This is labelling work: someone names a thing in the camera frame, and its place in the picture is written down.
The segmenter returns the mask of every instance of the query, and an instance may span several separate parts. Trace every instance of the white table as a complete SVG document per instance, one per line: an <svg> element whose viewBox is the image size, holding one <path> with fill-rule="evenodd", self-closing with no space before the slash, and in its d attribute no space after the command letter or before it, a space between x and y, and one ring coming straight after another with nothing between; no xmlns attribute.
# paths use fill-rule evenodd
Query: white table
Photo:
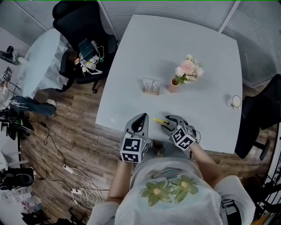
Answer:
<svg viewBox="0 0 281 225"><path fill-rule="evenodd" d="M187 54L202 63L203 77L170 94L168 84ZM160 80L160 95L142 92L142 79ZM179 115L201 133L203 149L234 153L241 111L227 99L242 99L242 76L237 42L193 23L134 15L117 50L101 98L96 123L124 131L140 113L149 115L148 136L168 141L154 117Z"/></svg>
<svg viewBox="0 0 281 225"><path fill-rule="evenodd" d="M62 89L67 84L68 79L59 74L66 44L56 29L46 31L34 42L25 56L28 63L21 65L18 73L23 97L34 98L40 89Z"/></svg>

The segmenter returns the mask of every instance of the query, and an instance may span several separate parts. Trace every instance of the chair backrest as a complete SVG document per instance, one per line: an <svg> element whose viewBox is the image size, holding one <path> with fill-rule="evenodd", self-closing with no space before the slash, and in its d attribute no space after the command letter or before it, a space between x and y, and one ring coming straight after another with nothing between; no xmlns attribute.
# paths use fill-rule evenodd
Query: chair backrest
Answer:
<svg viewBox="0 0 281 225"><path fill-rule="evenodd" d="M276 74L269 84L255 97L247 97L252 102L248 117L260 129L267 129L281 122L281 75Z"/></svg>
<svg viewBox="0 0 281 225"><path fill-rule="evenodd" d="M53 26L71 44L75 51L86 38L107 48L107 33L104 31L97 1L61 1L53 8Z"/></svg>

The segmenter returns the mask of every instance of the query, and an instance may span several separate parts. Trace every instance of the pink vase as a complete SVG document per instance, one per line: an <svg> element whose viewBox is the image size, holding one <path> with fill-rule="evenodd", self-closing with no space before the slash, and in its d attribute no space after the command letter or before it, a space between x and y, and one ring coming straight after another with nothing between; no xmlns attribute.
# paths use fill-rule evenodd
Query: pink vase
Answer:
<svg viewBox="0 0 281 225"><path fill-rule="evenodd" d="M176 78L171 80L171 83L168 87L168 91L170 93L177 93L179 91L179 84L178 84Z"/></svg>

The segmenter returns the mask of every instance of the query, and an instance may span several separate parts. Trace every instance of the black and white marker cube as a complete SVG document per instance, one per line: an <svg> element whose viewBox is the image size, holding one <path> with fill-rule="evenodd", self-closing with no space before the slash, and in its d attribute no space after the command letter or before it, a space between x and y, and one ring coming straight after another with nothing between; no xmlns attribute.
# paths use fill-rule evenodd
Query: black and white marker cube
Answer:
<svg viewBox="0 0 281 225"><path fill-rule="evenodd" d="M148 152L148 138L127 138L122 142L120 154L122 161L140 163Z"/></svg>
<svg viewBox="0 0 281 225"><path fill-rule="evenodd" d="M195 137L191 128L178 126L177 131L172 135L174 143L183 151L187 150L195 142Z"/></svg>

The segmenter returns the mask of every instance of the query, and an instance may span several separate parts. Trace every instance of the sneaker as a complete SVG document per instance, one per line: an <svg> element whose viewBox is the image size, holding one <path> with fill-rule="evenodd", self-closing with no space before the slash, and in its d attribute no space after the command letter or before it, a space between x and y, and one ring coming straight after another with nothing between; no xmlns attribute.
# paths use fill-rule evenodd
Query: sneaker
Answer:
<svg viewBox="0 0 281 225"><path fill-rule="evenodd" d="M56 104L56 101L55 101L55 100L48 99L48 100L47 100L47 103L50 104L50 105L53 105L55 108L57 107L57 104Z"/></svg>

